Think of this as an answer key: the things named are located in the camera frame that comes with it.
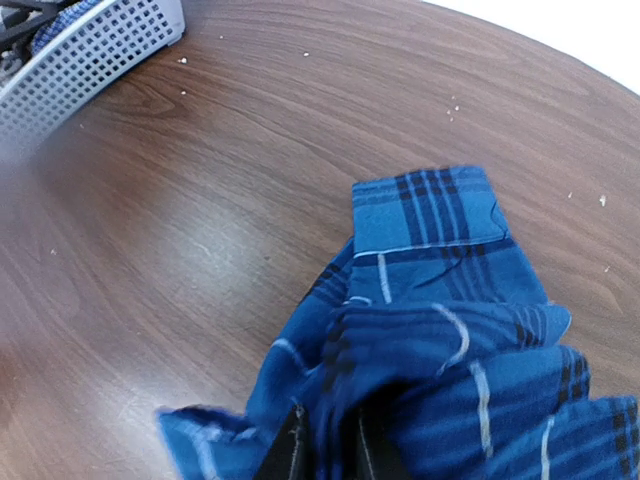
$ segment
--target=white stripe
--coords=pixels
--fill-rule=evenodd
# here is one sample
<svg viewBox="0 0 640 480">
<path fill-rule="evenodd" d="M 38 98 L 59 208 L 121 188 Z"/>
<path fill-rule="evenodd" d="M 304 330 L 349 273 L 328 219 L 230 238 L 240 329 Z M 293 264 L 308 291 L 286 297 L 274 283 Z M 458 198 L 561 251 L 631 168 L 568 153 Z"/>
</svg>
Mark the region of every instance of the white stripe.
<svg viewBox="0 0 640 480">
<path fill-rule="evenodd" d="M 233 438 L 235 440 L 248 440 L 250 438 L 255 437 L 257 433 L 258 433 L 258 429 L 255 427 L 251 427 L 251 428 L 247 428 L 244 432 L 240 432 Z"/>
<path fill-rule="evenodd" d="M 304 409 L 302 408 L 302 405 L 300 404 L 296 404 L 296 417 L 298 417 L 298 421 L 300 421 L 302 419 L 302 415 L 304 414 Z M 289 477 L 288 480 L 293 480 L 293 474 L 295 473 L 295 468 L 296 466 L 298 466 L 299 462 L 296 462 L 296 457 L 298 456 L 298 451 L 300 450 L 300 430 L 301 427 L 296 428 L 295 430 L 292 430 L 291 434 L 293 434 L 294 436 L 294 441 L 296 442 L 295 446 L 293 447 L 293 453 L 291 454 L 291 466 L 289 467 Z"/>
<path fill-rule="evenodd" d="M 453 325 L 458 330 L 458 333 L 460 334 L 460 348 L 449 360 L 447 360 L 442 364 L 442 366 L 437 372 L 437 375 L 442 375 L 442 373 L 447 367 L 450 367 L 451 365 L 455 365 L 460 360 L 462 360 L 462 358 L 466 355 L 467 351 L 469 350 L 469 343 L 470 343 L 469 330 L 467 329 L 467 326 L 464 324 L 464 322 L 460 320 L 458 316 L 448 308 L 445 308 L 439 303 L 434 303 L 433 308 L 435 308 L 438 312 L 444 315 L 447 320 L 453 323 Z"/>
<path fill-rule="evenodd" d="M 362 438 L 362 448 L 364 448 L 365 456 L 367 457 L 367 465 L 369 466 L 369 475 L 371 476 L 371 480 L 376 480 L 375 473 L 373 471 L 373 464 L 371 463 L 371 456 L 369 455 L 369 446 L 367 445 L 367 437 L 364 434 L 364 425 L 362 425 L 362 415 L 360 412 L 360 420 L 358 423 L 360 424 L 360 436 Z"/>
<path fill-rule="evenodd" d="M 193 448 L 198 456 L 198 464 L 205 480 L 218 478 L 216 464 L 213 460 L 211 442 L 216 442 L 222 436 L 222 429 L 217 426 L 201 427 L 191 422 L 178 426 L 178 429 L 189 436 Z"/>
<path fill-rule="evenodd" d="M 359 301 L 361 301 L 361 302 L 366 303 L 367 305 L 371 305 L 371 304 L 373 304 L 373 302 L 371 301 L 371 299 L 370 299 L 370 298 L 367 298 L 367 297 L 359 297 L 359 296 L 357 296 L 357 295 L 354 295 L 353 297 L 349 297 L 349 302 L 352 302 L 352 301 L 354 301 L 354 300 L 359 300 Z"/>
<path fill-rule="evenodd" d="M 555 423 L 554 417 L 549 418 L 547 421 L 547 428 L 542 434 L 542 444 L 540 446 L 540 464 L 542 467 L 542 473 L 540 474 L 541 480 L 549 480 L 549 469 L 551 465 L 549 464 L 549 432 L 551 432 L 551 427 Z"/>
<path fill-rule="evenodd" d="M 492 240 L 501 240 L 504 235 L 488 235 L 483 238 L 474 238 L 473 240 L 454 240 L 446 242 L 426 243 L 423 245 L 413 245 L 411 247 L 402 248 L 389 248 L 388 250 L 368 250 L 366 252 L 358 252 L 353 258 L 366 257 L 367 255 L 386 255 L 387 253 L 394 252 L 408 252 L 410 250 L 424 250 L 426 248 L 434 247 L 463 247 L 467 245 L 475 245 L 476 243 L 487 243 Z"/>
<path fill-rule="evenodd" d="M 380 275 L 380 288 L 382 289 L 384 303 L 391 303 L 391 290 L 389 290 L 389 278 L 387 277 L 387 262 L 382 254 L 378 255 L 378 274 Z"/>
<path fill-rule="evenodd" d="M 489 382 L 484 368 L 477 360 L 471 362 L 469 370 L 473 374 L 478 389 L 478 418 L 480 419 L 480 441 L 482 442 L 482 450 L 487 459 L 493 457 L 493 445 L 491 444 L 491 424 L 489 422 L 489 399 L 491 392 L 489 391 Z"/>
<path fill-rule="evenodd" d="M 293 357 L 293 361 L 295 362 L 295 364 L 298 365 L 300 370 L 302 370 L 302 373 L 304 373 L 305 375 L 309 375 L 309 367 L 307 367 L 307 365 L 304 363 L 302 356 L 298 353 L 296 348 L 291 345 L 291 342 L 289 340 L 287 340 L 286 338 L 279 338 L 271 344 L 271 348 L 273 347 L 279 347 L 289 352 L 289 354 L 291 354 L 291 356 Z"/>
</svg>

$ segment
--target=tabletop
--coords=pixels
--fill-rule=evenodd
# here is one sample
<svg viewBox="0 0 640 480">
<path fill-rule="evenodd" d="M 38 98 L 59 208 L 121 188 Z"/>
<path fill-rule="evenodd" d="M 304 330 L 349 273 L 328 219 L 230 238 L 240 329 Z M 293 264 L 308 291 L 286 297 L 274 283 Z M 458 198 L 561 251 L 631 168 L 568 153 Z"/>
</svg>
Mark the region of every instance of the tabletop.
<svg viewBox="0 0 640 480">
<path fill-rule="evenodd" d="M 179 43 L 0 166 L 0 478 L 175 478 L 154 410 L 241 412 L 351 185 L 418 168 L 487 170 L 592 395 L 640 393 L 637 96 L 416 0 L 184 8 Z"/>
</svg>

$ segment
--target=black stripe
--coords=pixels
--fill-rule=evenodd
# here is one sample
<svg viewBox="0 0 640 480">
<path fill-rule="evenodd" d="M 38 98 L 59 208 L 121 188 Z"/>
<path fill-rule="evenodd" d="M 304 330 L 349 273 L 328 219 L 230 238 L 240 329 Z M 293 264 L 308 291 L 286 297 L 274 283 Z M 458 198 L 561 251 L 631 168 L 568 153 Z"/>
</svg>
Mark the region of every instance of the black stripe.
<svg viewBox="0 0 640 480">
<path fill-rule="evenodd" d="M 439 190 L 451 190 L 451 185 L 453 183 L 453 180 L 451 179 L 450 173 L 448 171 L 448 169 L 444 169 L 444 170 L 439 170 L 437 172 L 434 172 L 434 177 L 436 179 L 436 181 L 439 181 Z M 460 236 L 460 232 L 459 232 L 459 225 L 458 225 L 458 214 L 455 211 L 455 206 L 451 203 L 447 201 L 446 197 L 442 197 L 436 200 L 438 203 L 439 208 L 441 209 L 441 212 L 446 212 L 442 217 L 441 217 L 441 221 L 442 221 L 442 228 L 444 230 L 444 232 L 449 232 L 449 233 L 445 233 L 445 239 L 451 239 L 451 240 L 459 240 L 461 238 Z M 464 247 L 454 247 L 454 256 L 459 257 L 459 258 L 466 258 L 466 257 L 471 257 L 473 255 L 473 251 L 472 251 L 472 247 L 471 246 L 464 246 Z M 477 295 L 475 295 L 475 289 L 474 289 L 474 285 L 477 285 L 477 282 L 474 281 L 474 275 L 472 272 L 470 272 L 468 270 L 468 265 L 469 262 L 465 261 L 465 262 L 461 262 L 460 268 L 458 269 L 457 272 L 454 273 L 454 276 L 457 277 L 459 279 L 459 282 L 462 284 L 462 291 L 463 291 L 463 300 L 483 300 L 483 298 L 480 296 L 478 297 Z"/>
<path fill-rule="evenodd" d="M 440 178 L 442 182 L 447 185 L 447 193 L 449 194 L 449 202 L 453 208 L 453 219 L 456 222 L 458 228 L 458 239 L 468 240 L 471 237 L 469 232 L 469 223 L 467 221 L 467 215 L 462 204 L 462 199 L 458 194 L 458 189 L 455 187 L 453 178 L 451 177 L 451 171 L 449 169 L 442 170 L 440 172 Z M 474 285 L 478 285 L 481 295 L 484 300 L 492 302 L 502 302 L 505 300 L 504 295 L 500 295 L 496 289 L 495 282 L 491 275 L 491 265 L 486 257 L 483 255 L 478 256 L 476 260 L 471 261 L 472 265 L 478 265 L 480 271 L 480 279 L 476 281 L 474 278 L 475 272 L 470 272 Z"/>
<path fill-rule="evenodd" d="M 408 175 L 411 179 L 411 184 L 414 187 L 422 222 L 424 223 L 424 229 L 427 234 L 425 243 L 437 243 L 440 241 L 440 235 L 438 234 L 438 228 L 436 226 L 436 219 L 434 216 L 435 212 L 433 211 L 433 206 L 429 200 L 429 195 L 427 194 L 422 173 L 417 171 L 411 172 Z"/>
<path fill-rule="evenodd" d="M 534 340 L 533 333 L 531 333 L 531 330 L 527 329 L 527 331 L 526 331 L 526 338 L 525 338 L 525 340 L 524 340 L 524 344 L 525 344 L 527 347 L 530 347 L 530 346 L 532 346 L 534 343 L 535 343 L 535 340 Z"/>
<path fill-rule="evenodd" d="M 620 468 L 622 469 L 622 474 L 625 477 L 631 475 L 631 462 L 627 457 L 623 457 L 620 459 Z"/>
<path fill-rule="evenodd" d="M 623 432 L 616 436 L 616 450 L 619 454 L 624 454 L 629 448 L 629 442 L 627 441 L 627 435 Z"/>
<path fill-rule="evenodd" d="M 568 360 L 568 355 L 565 349 L 561 350 L 562 354 L 562 372 L 561 372 L 561 385 L 560 393 L 558 394 L 558 407 L 569 401 L 569 382 L 571 381 L 571 362 Z"/>
<path fill-rule="evenodd" d="M 318 277 L 316 278 L 316 281 L 313 282 L 313 285 L 311 285 L 311 288 L 309 288 L 309 290 L 307 290 L 307 293 L 304 294 L 304 297 L 302 297 L 302 300 L 306 299 L 309 295 L 314 293 L 314 290 L 316 288 L 320 287 L 321 285 L 325 285 L 325 288 L 329 293 L 332 293 L 333 295 L 336 295 L 337 297 L 342 297 L 343 296 L 343 292 L 342 291 L 336 290 L 332 283 L 326 283 L 334 275 L 336 276 L 336 282 L 338 284 L 342 283 L 346 287 L 346 283 L 347 283 L 347 281 L 349 279 L 348 275 L 346 275 L 344 272 L 342 272 L 342 269 L 338 265 L 336 265 L 334 263 L 329 263 L 329 265 L 327 265 L 325 267 L 325 269 L 322 271 L 322 273 L 320 273 L 320 275 L 318 275 Z"/>
<path fill-rule="evenodd" d="M 318 300 L 322 300 L 323 302 L 327 303 L 332 307 L 339 307 L 340 305 L 342 305 L 342 302 L 344 301 L 344 299 L 341 300 L 339 298 L 332 297 L 328 293 L 323 292 L 322 290 L 312 290 L 310 295 L 307 295 L 307 297 L 309 296 L 313 296 Z"/>
<path fill-rule="evenodd" d="M 397 176 L 395 180 L 396 187 L 398 188 L 398 193 L 400 195 L 400 203 L 402 204 L 402 209 L 404 211 L 404 219 L 407 223 L 407 230 L 409 231 L 409 240 L 411 245 L 424 245 L 422 233 L 420 233 L 420 226 L 418 225 L 418 216 L 413 205 L 411 193 L 409 192 L 409 185 L 404 176 Z"/>
<path fill-rule="evenodd" d="M 635 423 L 638 420 L 638 406 L 633 405 L 627 408 L 627 415 L 629 416 L 629 420 Z"/>
<path fill-rule="evenodd" d="M 486 243 L 483 253 L 491 254 L 502 250 L 508 250 L 515 247 L 515 242 L 511 238 L 496 240 L 495 242 Z M 386 253 L 384 258 L 387 265 L 392 263 L 419 262 L 423 260 L 446 260 L 450 254 L 450 248 L 416 248 L 414 250 L 401 250 L 397 252 Z M 477 251 L 471 250 L 471 255 L 477 255 Z M 378 265 L 377 255 L 361 255 L 354 258 L 354 267 L 371 267 Z"/>
<path fill-rule="evenodd" d="M 343 323 L 338 323 L 335 327 L 331 329 L 329 334 L 327 335 L 327 341 L 329 342 L 337 342 L 342 334 L 347 329 L 347 327 Z"/>
<path fill-rule="evenodd" d="M 440 182 L 438 177 L 436 176 L 433 170 L 427 170 L 425 172 L 427 176 L 427 180 L 431 185 L 431 192 L 437 194 L 438 191 L 442 191 L 440 188 Z M 436 204 L 436 208 L 438 210 L 438 218 L 436 220 L 440 220 L 440 225 L 442 227 L 442 240 L 445 242 L 453 242 L 457 239 L 453 234 L 453 223 L 451 223 L 451 214 L 449 213 L 449 209 L 445 203 L 444 198 L 434 198 L 434 203 Z"/>
<path fill-rule="evenodd" d="M 520 345 L 524 343 L 524 328 L 519 323 L 516 323 L 516 338 Z"/>
<path fill-rule="evenodd" d="M 576 377 L 577 377 L 577 378 L 582 377 L 582 370 L 583 370 L 583 368 L 584 368 L 584 365 L 583 365 L 583 363 L 582 363 L 582 359 L 579 359 L 579 360 L 576 362 L 575 366 L 573 367 L 573 370 L 574 370 L 575 375 L 576 375 Z"/>
<path fill-rule="evenodd" d="M 626 423 L 627 421 L 624 418 L 624 413 L 619 412 L 613 416 L 613 428 L 615 428 L 616 430 L 624 429 L 624 426 L 626 425 Z"/>
<path fill-rule="evenodd" d="M 582 398 L 582 385 L 577 383 L 573 387 L 571 387 L 571 398 L 572 400 L 578 400 Z"/>
<path fill-rule="evenodd" d="M 334 277 L 332 281 L 320 281 L 318 285 L 314 286 L 311 293 L 315 294 L 319 290 L 324 290 L 327 295 L 333 295 L 341 302 L 347 297 L 347 283 L 339 278 Z"/>
</svg>

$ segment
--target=dark object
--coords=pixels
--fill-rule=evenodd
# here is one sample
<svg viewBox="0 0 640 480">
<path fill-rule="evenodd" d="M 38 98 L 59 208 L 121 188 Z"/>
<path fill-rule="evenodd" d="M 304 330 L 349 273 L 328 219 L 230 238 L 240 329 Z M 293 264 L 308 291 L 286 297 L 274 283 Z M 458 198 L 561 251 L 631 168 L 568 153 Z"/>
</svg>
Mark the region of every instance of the dark object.
<svg viewBox="0 0 640 480">
<path fill-rule="evenodd" d="M 411 480 L 400 453 L 387 439 L 375 416 L 362 409 L 344 433 L 346 444 L 355 443 L 353 480 Z M 253 480 L 313 480 L 314 461 L 309 416 L 301 406 L 289 412 Z"/>
<path fill-rule="evenodd" d="M 73 5 L 78 0 L 62 0 L 57 3 L 40 2 L 38 0 L 0 0 L 0 6 L 15 8 L 6 22 L 8 27 L 0 33 L 0 52 L 12 50 L 15 44 L 31 38 L 40 27 L 54 20 L 61 10 Z M 29 19 L 31 12 L 40 12 Z"/>
</svg>

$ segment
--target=plaid fabric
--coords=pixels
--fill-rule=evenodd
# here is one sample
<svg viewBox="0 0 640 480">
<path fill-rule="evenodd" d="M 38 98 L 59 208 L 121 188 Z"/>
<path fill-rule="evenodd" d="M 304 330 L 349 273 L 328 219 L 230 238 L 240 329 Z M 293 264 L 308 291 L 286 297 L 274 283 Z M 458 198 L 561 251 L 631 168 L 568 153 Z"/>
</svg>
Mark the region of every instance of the plaid fabric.
<svg viewBox="0 0 640 480">
<path fill-rule="evenodd" d="M 265 359 L 246 414 L 160 414 L 182 475 L 249 479 L 292 406 L 316 478 L 342 479 L 343 419 L 390 385 L 379 421 L 415 478 L 637 478 L 633 398 L 587 399 L 550 304 L 482 169 L 353 187 L 355 235 Z"/>
<path fill-rule="evenodd" d="M 60 35 L 65 28 L 72 25 L 102 1 L 103 0 L 82 0 L 62 10 L 53 22 L 36 32 L 31 41 L 31 53 L 36 55 L 46 47 L 49 42 Z"/>
</svg>

